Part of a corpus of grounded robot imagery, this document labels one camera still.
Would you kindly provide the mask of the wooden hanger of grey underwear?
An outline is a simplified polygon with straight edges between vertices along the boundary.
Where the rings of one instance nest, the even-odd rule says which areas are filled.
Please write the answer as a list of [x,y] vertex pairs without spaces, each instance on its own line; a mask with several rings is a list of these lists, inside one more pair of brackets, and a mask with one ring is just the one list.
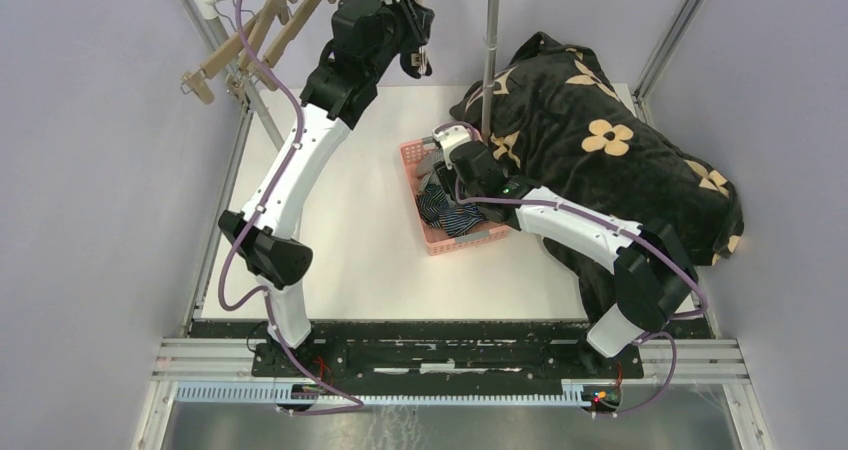
[[[248,34],[248,43],[255,51],[265,48],[260,61],[273,69],[282,58],[287,46],[300,34],[319,4],[336,3],[337,0],[266,0]],[[265,45],[272,25],[277,21],[282,29]]]

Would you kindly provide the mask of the grey striped underwear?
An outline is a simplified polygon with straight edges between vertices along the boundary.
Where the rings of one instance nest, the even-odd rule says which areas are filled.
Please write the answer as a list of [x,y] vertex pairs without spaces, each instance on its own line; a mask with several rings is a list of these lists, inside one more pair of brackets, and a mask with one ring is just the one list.
[[446,163],[441,149],[427,153],[417,164],[415,175],[419,181],[417,195],[423,195],[428,188],[436,188],[442,191],[449,201],[455,201],[457,174]]

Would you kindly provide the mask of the navy striped underwear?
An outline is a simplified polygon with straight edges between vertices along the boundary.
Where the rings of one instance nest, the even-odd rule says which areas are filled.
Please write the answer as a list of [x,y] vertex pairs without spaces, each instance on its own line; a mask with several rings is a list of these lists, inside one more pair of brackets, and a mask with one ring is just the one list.
[[417,195],[415,203],[423,223],[444,231],[449,238],[464,236],[488,221],[476,205],[453,203],[436,188]]

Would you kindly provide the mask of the wooden hanger of black underwear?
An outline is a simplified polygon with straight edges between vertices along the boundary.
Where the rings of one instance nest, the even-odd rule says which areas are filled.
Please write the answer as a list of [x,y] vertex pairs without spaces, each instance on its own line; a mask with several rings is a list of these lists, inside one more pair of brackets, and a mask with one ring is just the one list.
[[430,76],[432,74],[432,67],[426,50],[430,38],[430,20],[425,12],[423,0],[413,0],[413,2],[416,20],[421,27],[423,44],[411,54],[411,65],[420,77]]

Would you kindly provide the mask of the wooden hanger of navy underwear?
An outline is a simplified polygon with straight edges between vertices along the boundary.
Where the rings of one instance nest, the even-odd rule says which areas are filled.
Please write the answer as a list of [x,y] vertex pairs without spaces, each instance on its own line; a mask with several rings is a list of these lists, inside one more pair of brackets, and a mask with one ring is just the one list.
[[[289,4],[297,2],[298,0],[266,0],[263,7],[251,16],[243,27],[249,48],[258,52],[264,46],[267,47],[261,56],[261,61],[270,70],[279,61],[287,46],[281,38],[294,23]],[[279,89],[279,86],[249,57],[236,29],[233,29],[233,33],[219,46],[218,50],[225,57],[224,65],[234,65],[234,70],[225,78],[225,81],[228,91],[237,99],[242,101],[246,99],[246,87],[249,81],[258,81],[270,91]]]

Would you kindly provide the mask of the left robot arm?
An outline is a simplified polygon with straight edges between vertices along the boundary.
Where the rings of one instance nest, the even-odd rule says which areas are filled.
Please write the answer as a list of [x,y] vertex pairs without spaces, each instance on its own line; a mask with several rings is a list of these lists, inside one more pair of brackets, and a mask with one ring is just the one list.
[[302,280],[312,250],[297,241],[303,205],[332,154],[377,97],[377,85],[396,59],[409,62],[430,37],[434,12],[416,0],[340,0],[332,37],[309,74],[296,121],[283,149],[239,212],[225,211],[218,227],[231,244],[225,263],[241,258],[255,275],[269,312],[269,333],[280,345],[276,362],[291,376],[307,374],[314,349]]

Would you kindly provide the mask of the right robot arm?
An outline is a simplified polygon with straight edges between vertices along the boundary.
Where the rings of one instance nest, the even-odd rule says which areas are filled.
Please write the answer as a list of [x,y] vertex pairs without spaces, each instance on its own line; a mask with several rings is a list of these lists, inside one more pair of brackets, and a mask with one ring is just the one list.
[[593,323],[577,354],[581,370],[603,377],[628,345],[663,330],[688,295],[699,290],[694,265],[667,224],[642,224],[601,214],[521,175],[507,176],[480,141],[442,147],[459,203],[491,222],[563,245],[606,270],[611,307]]

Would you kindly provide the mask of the empty wooden clip hanger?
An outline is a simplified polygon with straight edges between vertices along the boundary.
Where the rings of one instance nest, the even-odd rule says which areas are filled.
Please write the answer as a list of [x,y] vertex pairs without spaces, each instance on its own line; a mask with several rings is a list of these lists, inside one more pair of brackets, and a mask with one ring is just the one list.
[[210,105],[214,102],[215,95],[210,89],[209,81],[228,70],[229,73],[225,78],[228,92],[242,104],[252,100],[249,92],[254,89],[251,79],[256,73],[256,65],[252,63],[247,52],[247,50],[253,50],[248,43],[248,34],[260,10],[243,26],[247,44],[244,44],[238,33],[234,33],[226,37],[197,70],[188,71],[182,75],[180,89],[184,94],[193,94],[202,103]]

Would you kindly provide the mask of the pink plastic basket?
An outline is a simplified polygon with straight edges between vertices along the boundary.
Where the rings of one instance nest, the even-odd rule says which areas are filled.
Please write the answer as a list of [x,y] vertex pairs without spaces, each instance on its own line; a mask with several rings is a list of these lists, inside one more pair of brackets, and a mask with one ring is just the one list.
[[508,226],[488,221],[475,205],[452,200],[435,170],[441,151],[430,138],[403,143],[399,153],[429,255],[479,246],[510,232]]

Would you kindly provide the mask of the black floral blanket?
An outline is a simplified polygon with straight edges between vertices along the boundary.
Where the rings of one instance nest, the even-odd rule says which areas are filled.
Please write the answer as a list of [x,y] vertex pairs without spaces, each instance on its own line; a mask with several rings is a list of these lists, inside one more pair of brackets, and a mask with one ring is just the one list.
[[494,77],[483,138],[509,174],[615,218],[669,224],[697,266],[731,257],[743,235],[734,184],[639,120],[590,48],[533,34]]

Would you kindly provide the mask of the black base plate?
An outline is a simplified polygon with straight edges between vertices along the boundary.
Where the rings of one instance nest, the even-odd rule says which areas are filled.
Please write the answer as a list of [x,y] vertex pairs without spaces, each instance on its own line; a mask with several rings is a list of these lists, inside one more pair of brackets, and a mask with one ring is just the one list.
[[293,353],[316,377],[367,396],[552,396],[564,380],[644,376],[638,351],[611,359],[580,320],[316,320]]

